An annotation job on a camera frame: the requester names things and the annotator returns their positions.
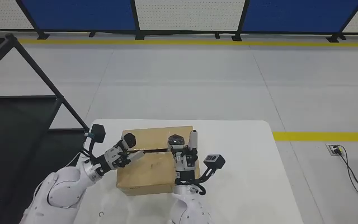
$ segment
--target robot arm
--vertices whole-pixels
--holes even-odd
[[[197,131],[190,133],[187,146],[184,145],[183,137],[170,136],[168,148],[173,154],[176,171],[173,196],[178,199],[171,209],[168,224],[212,224],[210,214],[201,204],[198,194],[206,194],[200,184],[206,182],[217,169],[221,169],[225,159],[221,155],[208,155],[204,160],[208,168],[199,179],[195,179]]]
[[[95,126],[94,130],[104,132],[103,126]],[[92,138],[89,159],[81,162],[78,167],[64,167],[51,173],[39,189],[34,201],[24,212],[21,224],[72,224],[79,210],[82,197],[86,189],[110,170],[141,158],[143,151],[129,154],[127,150],[135,146],[135,136],[126,134],[111,149],[95,158],[91,151],[95,142],[103,142],[104,135],[98,139],[99,134],[87,133]]]

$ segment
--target yellow stripe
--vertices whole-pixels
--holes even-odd
[[[273,41],[204,41],[204,40],[32,40],[19,39],[21,44],[163,44],[163,45],[260,45],[260,46],[344,46],[358,47],[358,43],[312,43]]]
[[[358,142],[356,132],[273,132],[275,141]]]

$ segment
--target cardboard box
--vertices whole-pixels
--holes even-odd
[[[189,142],[192,126],[125,130],[136,137],[131,150],[154,150],[167,148],[168,137],[183,136]],[[195,178],[200,177],[196,161]],[[146,153],[141,159],[117,170],[117,187],[126,195],[159,194],[173,192],[175,181],[174,159],[171,152]]]

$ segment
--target floor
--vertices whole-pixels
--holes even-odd
[[[282,36],[244,40],[326,41]],[[98,118],[265,120],[278,132],[358,132],[358,48],[60,44],[25,48],[87,124]],[[0,95],[51,93],[15,50],[0,61],[0,68]],[[78,126],[61,109],[53,127]],[[358,144],[338,143],[345,146],[350,165],[358,172]],[[277,142],[303,221],[356,224],[358,194],[344,163],[330,156],[325,144]]]

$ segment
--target blue wall panel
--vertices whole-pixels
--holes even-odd
[[[135,30],[129,0],[22,0],[40,29]]]
[[[250,0],[245,31],[337,32],[358,0]]]

